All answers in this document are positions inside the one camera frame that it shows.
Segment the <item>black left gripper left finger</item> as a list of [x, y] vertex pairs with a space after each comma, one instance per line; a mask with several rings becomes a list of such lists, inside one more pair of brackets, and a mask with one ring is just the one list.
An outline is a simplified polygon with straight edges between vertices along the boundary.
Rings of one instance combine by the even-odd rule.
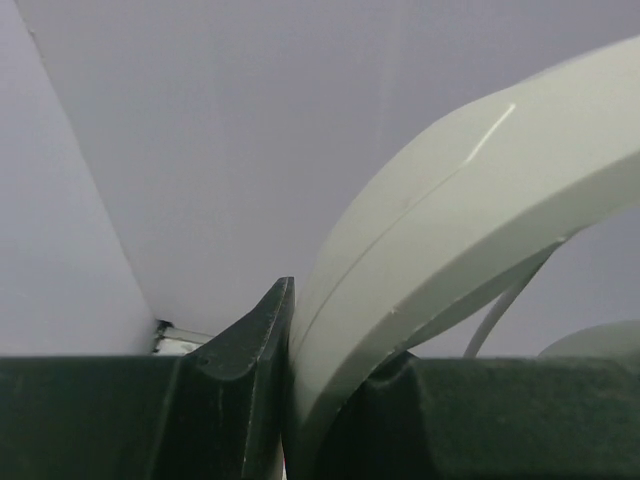
[[182, 356], [5, 357], [5, 479], [278, 479], [292, 278]]

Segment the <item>white grey headphones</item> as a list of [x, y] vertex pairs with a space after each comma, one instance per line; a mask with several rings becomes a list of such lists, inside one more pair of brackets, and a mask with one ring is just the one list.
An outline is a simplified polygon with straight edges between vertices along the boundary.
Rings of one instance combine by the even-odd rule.
[[379, 365], [474, 314], [639, 202], [639, 41], [473, 101], [390, 160], [327, 237], [288, 344], [287, 474]]

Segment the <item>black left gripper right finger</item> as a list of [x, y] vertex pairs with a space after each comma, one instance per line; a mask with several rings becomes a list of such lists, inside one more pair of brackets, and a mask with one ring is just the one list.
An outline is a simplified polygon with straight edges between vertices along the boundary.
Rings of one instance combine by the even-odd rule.
[[639, 378], [600, 359], [421, 359], [371, 374], [313, 479], [635, 479]]

